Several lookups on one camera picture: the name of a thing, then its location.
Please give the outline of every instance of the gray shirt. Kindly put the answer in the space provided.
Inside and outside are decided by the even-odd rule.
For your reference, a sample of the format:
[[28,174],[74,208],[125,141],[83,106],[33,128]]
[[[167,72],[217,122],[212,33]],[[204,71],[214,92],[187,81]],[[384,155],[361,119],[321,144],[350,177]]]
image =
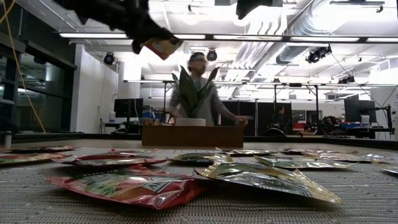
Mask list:
[[[207,82],[206,78],[200,77],[201,86],[204,86],[206,84],[206,82]],[[179,106],[178,93],[176,90],[174,90],[172,93],[170,108],[176,108],[178,106]],[[178,112],[180,113],[181,116],[186,118],[187,114],[185,113],[184,109],[181,106],[179,106],[179,107],[180,108],[178,109]],[[205,119],[207,126],[214,126],[213,116],[211,114],[211,108],[213,108],[219,114],[221,114],[222,116],[224,116],[228,119],[235,119],[234,115],[231,112],[229,112],[229,110],[225,107],[223,102],[218,97],[217,88],[214,85],[210,91],[210,94],[204,100],[201,108],[199,109],[199,113],[198,113],[198,117],[197,117],[197,118]]]

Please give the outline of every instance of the yellow cable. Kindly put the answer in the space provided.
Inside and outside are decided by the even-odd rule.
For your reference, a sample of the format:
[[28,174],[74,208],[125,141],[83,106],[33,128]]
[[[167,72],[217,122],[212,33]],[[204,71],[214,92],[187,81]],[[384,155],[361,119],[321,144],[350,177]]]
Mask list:
[[3,20],[8,16],[8,14],[11,12],[12,7],[14,7],[15,4],[15,0],[12,0],[10,8],[8,8],[8,10],[4,10],[4,15],[2,16],[2,18],[0,19],[0,24],[3,22]]
[[[4,1],[3,1],[2,6],[3,6],[3,8],[4,8],[4,12],[7,12],[7,7],[6,7],[6,4],[5,4]],[[27,100],[29,101],[30,107],[32,108],[33,113],[35,114],[37,120],[39,121],[40,127],[41,127],[42,130],[43,130],[43,133],[45,133],[45,129],[44,129],[44,126],[43,126],[43,124],[42,124],[42,120],[40,120],[39,116],[37,115],[36,110],[35,110],[35,108],[33,107],[33,104],[32,104],[32,102],[31,102],[30,97],[29,97],[29,94],[28,94],[28,92],[27,92],[27,89],[26,89],[26,86],[25,86],[24,77],[22,76],[21,68],[20,68],[20,66],[19,66],[17,53],[16,53],[16,51],[15,51],[14,41],[12,40],[12,36],[11,36],[11,28],[10,28],[10,23],[9,23],[9,21],[8,21],[8,15],[5,14],[5,17],[6,17],[8,33],[9,33],[10,41],[11,41],[12,53],[14,53],[14,59],[15,59],[16,65],[17,65],[17,69],[18,69],[19,76],[20,76],[21,81],[22,81],[22,86],[23,86],[24,89],[25,89],[26,97],[27,97]]]

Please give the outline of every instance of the white pot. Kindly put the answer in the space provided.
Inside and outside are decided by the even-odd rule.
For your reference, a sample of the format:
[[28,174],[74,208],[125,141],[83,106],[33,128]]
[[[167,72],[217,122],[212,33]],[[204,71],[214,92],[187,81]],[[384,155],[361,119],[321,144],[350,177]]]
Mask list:
[[176,126],[206,126],[206,120],[201,118],[177,118]]

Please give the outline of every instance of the green leaves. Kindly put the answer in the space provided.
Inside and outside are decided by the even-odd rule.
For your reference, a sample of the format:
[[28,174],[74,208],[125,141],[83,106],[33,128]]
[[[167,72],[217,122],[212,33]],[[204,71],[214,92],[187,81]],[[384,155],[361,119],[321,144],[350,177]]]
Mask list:
[[[180,95],[180,103],[189,118],[196,118],[198,112],[209,96],[211,89],[213,88],[212,80],[217,76],[219,68],[215,68],[209,76],[206,84],[197,90],[192,78],[189,76],[187,71],[181,66],[180,81],[178,84],[178,92]],[[173,79],[177,82],[178,78],[173,75]]]

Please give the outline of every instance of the computer monitor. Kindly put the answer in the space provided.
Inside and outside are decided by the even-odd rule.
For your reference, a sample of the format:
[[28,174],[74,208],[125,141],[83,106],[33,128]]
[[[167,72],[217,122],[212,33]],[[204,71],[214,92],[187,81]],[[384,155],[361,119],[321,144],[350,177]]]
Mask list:
[[344,100],[346,121],[361,122],[361,115],[369,115],[369,122],[376,123],[374,102],[368,100]]
[[114,112],[117,118],[141,118],[143,104],[143,98],[117,99],[114,101]]

